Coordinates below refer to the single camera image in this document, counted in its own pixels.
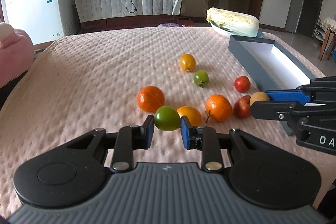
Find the white chest freezer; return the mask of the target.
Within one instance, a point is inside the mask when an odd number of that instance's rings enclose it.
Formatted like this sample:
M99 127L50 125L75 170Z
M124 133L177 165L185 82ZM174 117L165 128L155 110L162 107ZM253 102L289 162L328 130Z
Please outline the white chest freezer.
M53 42L78 32L75 0L5 0L7 21L24 30L33 45Z

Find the small red apple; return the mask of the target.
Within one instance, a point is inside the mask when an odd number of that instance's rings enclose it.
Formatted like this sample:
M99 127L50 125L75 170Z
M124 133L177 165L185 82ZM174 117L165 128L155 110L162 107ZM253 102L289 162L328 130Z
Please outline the small red apple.
M251 83L247 76L240 76L234 81L234 86L239 93L245 93L250 90Z

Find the small green tomato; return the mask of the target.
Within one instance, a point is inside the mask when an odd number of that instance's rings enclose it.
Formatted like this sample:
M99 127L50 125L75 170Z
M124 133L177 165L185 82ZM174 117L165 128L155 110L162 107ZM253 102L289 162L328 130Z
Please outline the small green tomato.
M200 88L206 87L209 83L209 80L209 75L203 70L195 72L193 77L194 84Z

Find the cabinet with white cloth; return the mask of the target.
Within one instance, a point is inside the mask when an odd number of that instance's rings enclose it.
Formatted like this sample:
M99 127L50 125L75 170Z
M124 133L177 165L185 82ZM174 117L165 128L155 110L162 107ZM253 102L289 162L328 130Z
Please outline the cabinet with white cloth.
M182 0L75 0L82 28L115 18L179 16Z

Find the wrinkled red apple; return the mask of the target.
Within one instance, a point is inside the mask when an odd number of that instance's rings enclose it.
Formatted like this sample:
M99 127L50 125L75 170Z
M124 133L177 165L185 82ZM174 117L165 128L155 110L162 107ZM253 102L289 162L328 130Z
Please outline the wrinkled red apple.
M240 119L251 116L250 96L246 95L239 98L234 104L234 115Z

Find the yellow orange tomato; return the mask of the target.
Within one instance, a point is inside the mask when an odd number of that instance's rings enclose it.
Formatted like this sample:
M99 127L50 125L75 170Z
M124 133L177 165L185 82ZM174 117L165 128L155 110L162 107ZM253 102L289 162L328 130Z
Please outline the yellow orange tomato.
M180 117L187 116L192 126L199 126L202 124L201 113L191 106L181 106L177 109L177 113Z

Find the tan longan fruit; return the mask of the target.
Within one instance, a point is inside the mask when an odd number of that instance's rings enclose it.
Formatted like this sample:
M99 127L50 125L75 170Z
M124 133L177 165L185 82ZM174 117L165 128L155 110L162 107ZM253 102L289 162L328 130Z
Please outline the tan longan fruit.
M250 97L249 104L252 106L259 101L270 101L270 97L264 92L256 92Z

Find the pink plush toy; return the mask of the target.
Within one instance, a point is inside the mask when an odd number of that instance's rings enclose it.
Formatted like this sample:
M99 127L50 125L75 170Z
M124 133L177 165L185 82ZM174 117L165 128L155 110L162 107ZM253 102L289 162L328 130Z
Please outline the pink plush toy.
M33 61L33 42L28 34L1 23L1 88L28 71Z

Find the pink quilted tablecloth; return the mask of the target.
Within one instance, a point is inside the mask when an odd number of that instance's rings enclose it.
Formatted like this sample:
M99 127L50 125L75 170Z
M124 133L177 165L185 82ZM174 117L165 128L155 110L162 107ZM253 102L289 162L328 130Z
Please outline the pink quilted tablecloth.
M201 152L183 148L179 130L155 130L151 147L134 151L129 172L112 172L112 133L147 115L137 93L159 87L171 107L205 110L209 96L238 98L235 77L244 67L229 42L212 28L138 28L67 36L34 62L1 109L1 216L11 223L325 223L313 208L335 180L335 157L296 145L278 122L254 118L204 121L221 136L243 144L233 127L266 150L248 150L238 165L222 149L224 169L201 170ZM184 54L196 67L179 66ZM209 83L194 84L203 70ZM271 152L297 160L293 185L318 194L293 205L296 190L281 192L284 206L270 209L240 197L237 181L263 191L249 165L261 156L274 174L282 168Z

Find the large orange mandarin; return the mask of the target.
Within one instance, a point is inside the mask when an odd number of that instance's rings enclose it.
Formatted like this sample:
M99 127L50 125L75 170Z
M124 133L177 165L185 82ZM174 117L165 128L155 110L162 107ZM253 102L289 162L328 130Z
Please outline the large orange mandarin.
M165 96L158 87L146 86L137 94L137 104L141 110L155 113L165 104Z

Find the napa cabbage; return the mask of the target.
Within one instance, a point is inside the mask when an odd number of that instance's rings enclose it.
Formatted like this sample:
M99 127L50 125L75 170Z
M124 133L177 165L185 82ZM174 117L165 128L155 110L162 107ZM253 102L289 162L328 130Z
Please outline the napa cabbage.
M255 37L259 30L259 20L248 14L215 7L207 10L207 21L213 21L218 27L247 37Z

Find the grey refrigerator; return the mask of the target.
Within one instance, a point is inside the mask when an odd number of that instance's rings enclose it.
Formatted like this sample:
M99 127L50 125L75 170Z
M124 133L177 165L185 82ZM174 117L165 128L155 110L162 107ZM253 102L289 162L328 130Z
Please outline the grey refrigerator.
M288 17L285 24L287 32L295 33L302 13L304 0L291 0Z

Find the orange mandarin with stem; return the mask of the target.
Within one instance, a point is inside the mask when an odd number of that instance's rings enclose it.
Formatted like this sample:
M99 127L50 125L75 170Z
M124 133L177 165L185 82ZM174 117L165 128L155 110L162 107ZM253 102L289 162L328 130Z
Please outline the orange mandarin with stem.
M213 119L217 122L223 122L229 119L234 111L226 97L220 94L214 94L210 96L205 104L207 119Z

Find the purple plastic object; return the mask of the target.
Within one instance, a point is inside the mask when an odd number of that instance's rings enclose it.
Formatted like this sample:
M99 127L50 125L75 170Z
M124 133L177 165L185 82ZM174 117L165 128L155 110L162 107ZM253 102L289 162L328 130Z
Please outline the purple plastic object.
M162 23L162 24L159 24L158 27L159 28L164 28L164 27L176 28L176 27L180 27L180 25L177 23Z

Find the grey white cardboard box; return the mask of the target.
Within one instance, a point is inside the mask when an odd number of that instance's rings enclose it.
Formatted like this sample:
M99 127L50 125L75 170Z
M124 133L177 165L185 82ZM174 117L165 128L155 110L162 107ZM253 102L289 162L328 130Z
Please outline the grey white cardboard box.
M228 48L262 92L296 89L310 84L315 78L309 69L274 40L232 35ZM279 122L287 135L294 134L288 121Z

